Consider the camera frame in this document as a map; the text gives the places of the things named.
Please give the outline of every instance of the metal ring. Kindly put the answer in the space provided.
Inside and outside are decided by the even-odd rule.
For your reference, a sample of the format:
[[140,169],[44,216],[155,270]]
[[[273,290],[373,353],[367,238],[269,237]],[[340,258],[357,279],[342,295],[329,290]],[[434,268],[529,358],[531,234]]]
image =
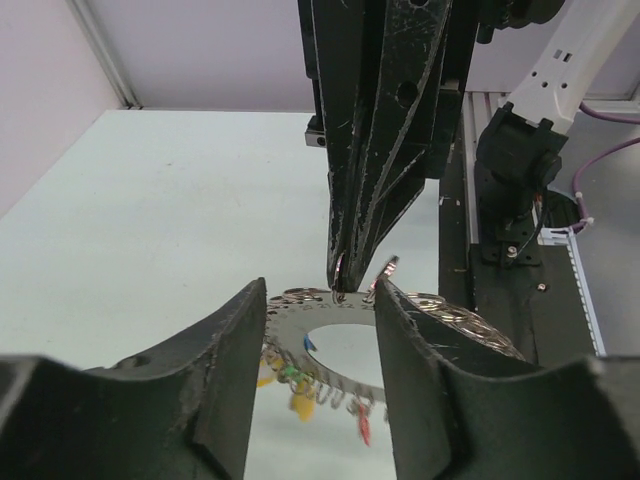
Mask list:
[[448,304],[446,300],[438,296],[408,294],[408,297],[417,304],[420,310],[437,318],[466,337],[504,355],[524,360],[522,354],[513,346],[511,341],[477,313]]
[[287,383],[288,379],[284,376],[284,371],[288,366],[289,365],[287,365],[286,363],[283,363],[276,372],[276,379],[278,380],[278,383]]
[[309,400],[313,400],[313,398],[316,396],[316,392],[314,391],[313,388],[315,387],[317,380],[315,379],[312,373],[305,374],[305,378],[307,380],[305,397],[307,397]]
[[347,405],[347,412],[349,412],[353,416],[358,415],[358,407],[360,406],[360,401],[354,395],[351,398],[351,402]]
[[382,276],[384,276],[385,278],[389,278],[391,275],[393,275],[393,272],[395,272],[396,268],[398,268],[399,260],[400,260],[400,257],[398,257],[397,255],[392,255],[391,258],[387,260],[387,263],[385,263],[384,267],[382,267],[382,270],[380,270],[378,275],[376,275],[376,278],[373,279],[373,282],[371,283],[371,285],[369,285],[369,289],[367,290],[367,296],[364,297],[364,300],[362,300],[363,302],[365,303],[373,302],[376,296],[376,284],[378,283],[378,280]]
[[333,408],[334,410],[337,410],[338,408],[340,408],[340,405],[342,405],[342,402],[344,401],[344,397],[346,397],[347,394],[344,390],[342,390],[340,387],[336,388],[336,394],[334,394],[333,398],[331,399],[331,408]]
[[325,403],[327,403],[327,400],[329,400],[329,397],[331,397],[331,394],[333,393],[333,386],[328,384],[327,386],[329,387],[327,393],[325,393],[324,396],[321,396],[320,394],[322,393],[325,385],[323,382],[318,382],[318,389],[316,390],[316,403],[318,405],[324,405]]
[[367,400],[369,400],[369,404],[365,405],[365,403],[362,401],[362,397],[360,396],[359,390],[361,387],[358,387],[355,391],[355,393],[353,394],[354,399],[356,400],[356,402],[358,402],[358,404],[362,405],[365,409],[365,412],[367,413],[367,416],[369,416],[369,414],[371,413],[371,410],[373,410],[373,407],[376,404],[376,401],[373,399],[373,392],[371,392],[371,390],[369,390],[369,395],[367,395]]
[[302,395],[304,392],[299,392],[298,391],[298,385],[300,382],[295,382],[293,380],[293,377],[289,377],[289,388],[291,389],[291,393],[293,393],[294,395]]
[[334,387],[340,381],[341,390],[344,390],[349,396],[358,385],[361,385],[360,395],[367,394],[369,389],[373,391],[376,402],[384,402],[384,388],[382,386],[365,385],[354,379],[345,377],[339,372],[335,372],[321,362],[313,355],[313,352],[305,348],[304,336],[317,328],[334,324],[356,324],[356,325],[375,325],[375,313],[373,305],[362,303],[364,294],[347,293],[345,294],[345,302],[342,305],[335,305],[331,301],[330,293],[319,294],[322,298],[321,302],[306,301],[303,305],[292,305],[289,311],[280,310],[272,319],[278,320],[270,322],[265,334],[267,338],[278,337],[278,345],[286,349],[295,356],[302,368],[298,368],[303,372],[313,371],[315,378],[324,383],[330,383]]
[[331,285],[331,297],[333,299],[333,303],[336,305],[344,302],[344,293],[338,292],[338,278],[340,277],[340,267],[342,265],[342,259],[344,258],[344,252],[340,254],[338,257],[338,261],[336,262],[336,270],[333,272],[333,284]]

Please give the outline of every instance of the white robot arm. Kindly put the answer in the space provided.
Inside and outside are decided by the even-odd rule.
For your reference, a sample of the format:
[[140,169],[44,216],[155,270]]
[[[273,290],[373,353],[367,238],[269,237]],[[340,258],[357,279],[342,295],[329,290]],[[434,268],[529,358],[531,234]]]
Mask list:
[[638,14],[640,0],[574,0],[540,59],[509,95],[512,112],[536,125],[546,118],[554,132],[566,134],[591,82]]
[[481,209],[509,224],[531,211],[561,169],[560,150],[591,82],[640,14],[640,0],[574,0],[526,79],[478,141],[491,173]]

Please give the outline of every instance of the silver metal ring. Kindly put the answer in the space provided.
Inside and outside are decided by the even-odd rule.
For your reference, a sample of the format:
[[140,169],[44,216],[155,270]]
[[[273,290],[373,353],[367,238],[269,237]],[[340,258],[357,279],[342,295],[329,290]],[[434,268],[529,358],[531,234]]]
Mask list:
[[369,391],[369,394],[366,396],[367,400],[369,401],[368,404],[365,404],[362,401],[362,397],[360,396],[360,393],[358,391],[356,391],[354,393],[354,398],[355,398],[356,402],[358,402],[359,405],[362,405],[364,407],[366,415],[369,416],[369,414],[371,413],[371,410],[373,410],[373,407],[376,404],[376,401],[373,398],[373,393],[371,391]]
[[[325,386],[328,387],[327,393],[325,393],[324,396],[321,396],[322,390]],[[316,389],[316,403],[318,405],[324,405],[327,403],[327,400],[329,400],[332,393],[333,387],[331,385],[325,385],[323,382],[318,382],[318,387]]]
[[359,402],[356,399],[355,395],[351,398],[351,402],[349,402],[349,405],[347,405],[347,412],[349,412],[351,415],[358,415],[358,406],[359,406]]
[[308,374],[306,376],[306,380],[307,380],[307,388],[304,396],[307,397],[309,400],[313,400],[316,396],[314,387],[316,386],[316,383],[318,383],[318,381],[311,374]]
[[333,284],[331,285],[333,303],[336,305],[344,302],[345,295],[343,292],[338,292],[338,278],[340,277],[340,267],[342,266],[342,259],[344,258],[344,252],[338,257],[336,262],[336,270],[333,272]]
[[442,297],[434,299],[435,301],[442,299],[442,303],[432,303],[432,299],[426,298],[426,294],[409,294],[408,297],[420,310],[457,330],[467,338],[508,357],[524,360],[511,340],[477,313],[448,304]]
[[333,408],[334,410],[340,408],[340,405],[342,405],[344,397],[346,396],[346,392],[338,387],[335,394],[333,395],[333,398],[331,399],[331,408]]
[[298,392],[298,383],[293,380],[293,377],[289,377],[289,389],[291,390],[291,393],[293,393],[294,395],[302,395],[304,392]]
[[367,296],[364,298],[363,302],[366,302],[366,303],[373,302],[376,296],[376,284],[378,283],[378,280],[380,279],[380,277],[383,277],[383,276],[385,278],[391,277],[391,275],[393,275],[393,273],[396,271],[396,268],[398,268],[399,260],[400,258],[397,255],[393,255],[389,260],[387,260],[387,263],[385,263],[384,267],[382,267],[382,270],[380,270],[378,275],[376,275],[376,278],[373,279],[373,282],[371,283],[371,285],[369,285],[369,289],[367,290]]

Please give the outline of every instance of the cable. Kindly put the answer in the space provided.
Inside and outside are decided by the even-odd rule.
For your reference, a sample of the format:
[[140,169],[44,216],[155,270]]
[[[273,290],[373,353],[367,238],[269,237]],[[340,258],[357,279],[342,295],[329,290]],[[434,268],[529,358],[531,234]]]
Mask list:
[[640,125],[640,118],[621,117],[618,115],[596,112],[594,109],[588,107],[584,102],[580,104],[580,110],[582,111],[582,113],[589,115],[590,117],[597,118],[598,120],[606,120],[608,122],[615,123],[626,123],[629,125]]
[[540,232],[542,231],[542,227],[547,221],[547,217],[549,216],[549,210],[550,210],[549,190],[547,188],[542,190],[541,203],[542,203],[542,206],[540,207],[540,216],[538,217],[538,223],[536,224],[536,228],[533,230],[533,233],[529,235],[529,238],[527,238],[527,240],[522,244],[522,247],[520,247],[520,250],[518,250],[518,253],[516,253],[516,255],[513,258],[509,259],[509,262],[507,263],[507,265],[513,264],[513,262],[515,262],[518,259],[518,257],[522,255],[522,252],[524,252],[524,250],[529,246],[529,244],[533,242],[536,238],[538,238],[538,235],[540,235]]
[[[582,192],[580,191],[580,179],[582,174],[593,164],[599,162],[603,158],[608,157],[612,153],[619,152],[620,150],[631,147],[633,145],[637,145],[640,143],[640,137],[632,138],[631,140],[627,140],[626,142],[620,143],[611,147],[608,150],[605,150],[597,157],[586,162],[582,167],[580,167],[576,173],[573,175],[573,181],[571,182],[571,188],[573,190],[573,195],[576,197],[576,203],[578,204],[578,211],[580,212],[580,221],[574,223],[573,225],[569,225],[566,227],[567,231],[573,231],[573,233],[580,233],[587,225],[593,224],[593,217],[589,215],[589,211],[587,210],[587,205],[582,196]],[[563,230],[555,231],[554,233],[563,233]]]

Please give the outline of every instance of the metal frame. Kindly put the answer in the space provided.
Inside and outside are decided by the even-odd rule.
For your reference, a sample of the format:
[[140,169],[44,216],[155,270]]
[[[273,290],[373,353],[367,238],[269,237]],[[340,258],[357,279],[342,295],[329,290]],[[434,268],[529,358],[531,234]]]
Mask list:
[[109,83],[123,107],[142,108],[125,69],[111,46],[104,28],[86,0],[67,0],[69,9],[76,17],[87,42],[102,66]]
[[[597,318],[575,245],[536,246],[544,261],[504,270],[483,258],[475,150],[505,96],[465,95],[463,142],[456,145],[440,183],[440,294],[492,322],[529,361],[554,366],[576,356],[601,354]],[[557,318],[563,318],[561,328],[553,327]]]

